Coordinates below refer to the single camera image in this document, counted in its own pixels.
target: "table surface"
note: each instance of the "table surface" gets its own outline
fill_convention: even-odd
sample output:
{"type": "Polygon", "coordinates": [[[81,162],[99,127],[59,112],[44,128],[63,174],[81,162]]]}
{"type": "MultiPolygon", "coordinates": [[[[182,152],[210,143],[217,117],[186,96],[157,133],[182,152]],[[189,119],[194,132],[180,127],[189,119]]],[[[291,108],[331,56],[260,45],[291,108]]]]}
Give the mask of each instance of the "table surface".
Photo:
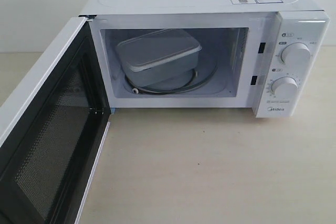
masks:
{"type": "MultiPolygon", "coordinates": [[[[334,223],[336,47],[291,118],[251,109],[119,109],[80,224],[334,223]]],[[[0,104],[39,54],[0,55],[0,104]]]]}

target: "container lid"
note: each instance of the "container lid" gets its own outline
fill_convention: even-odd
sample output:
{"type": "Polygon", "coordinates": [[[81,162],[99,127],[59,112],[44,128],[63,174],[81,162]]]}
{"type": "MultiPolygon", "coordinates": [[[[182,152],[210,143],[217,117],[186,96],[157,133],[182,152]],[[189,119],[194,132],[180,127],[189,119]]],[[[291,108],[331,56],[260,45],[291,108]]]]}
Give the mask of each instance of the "container lid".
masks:
{"type": "Polygon", "coordinates": [[[164,29],[125,40],[116,50],[123,64],[139,72],[193,54],[202,49],[198,41],[182,29],[164,29]]]}

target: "white wall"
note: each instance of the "white wall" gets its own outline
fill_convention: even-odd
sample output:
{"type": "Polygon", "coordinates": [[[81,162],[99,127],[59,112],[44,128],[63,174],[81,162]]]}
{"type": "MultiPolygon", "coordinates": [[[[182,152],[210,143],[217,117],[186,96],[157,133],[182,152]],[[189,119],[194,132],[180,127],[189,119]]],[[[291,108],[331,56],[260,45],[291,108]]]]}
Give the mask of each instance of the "white wall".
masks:
{"type": "MultiPolygon", "coordinates": [[[[335,0],[316,0],[336,20],[335,0]]],[[[86,0],[0,0],[0,51],[44,51],[86,0]]],[[[336,45],[336,21],[325,45],[336,45]]]]}

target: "microwave door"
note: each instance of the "microwave door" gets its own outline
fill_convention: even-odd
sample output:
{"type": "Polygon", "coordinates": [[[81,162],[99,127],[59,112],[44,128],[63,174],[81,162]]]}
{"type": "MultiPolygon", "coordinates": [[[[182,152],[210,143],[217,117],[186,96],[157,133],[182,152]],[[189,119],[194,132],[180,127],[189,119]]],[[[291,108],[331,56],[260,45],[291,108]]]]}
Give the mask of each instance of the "microwave door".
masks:
{"type": "Polygon", "coordinates": [[[89,24],[72,18],[0,108],[0,220],[75,223],[109,115],[89,24]]]}

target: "food container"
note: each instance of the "food container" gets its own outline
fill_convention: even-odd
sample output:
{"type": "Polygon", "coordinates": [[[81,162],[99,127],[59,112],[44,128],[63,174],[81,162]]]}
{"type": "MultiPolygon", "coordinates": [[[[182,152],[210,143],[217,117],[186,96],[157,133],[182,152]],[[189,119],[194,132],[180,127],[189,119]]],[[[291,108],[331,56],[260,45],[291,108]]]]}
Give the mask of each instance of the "food container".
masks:
{"type": "Polygon", "coordinates": [[[123,71],[138,87],[178,76],[197,66],[199,42],[182,29],[158,30],[119,43],[123,71]]]}

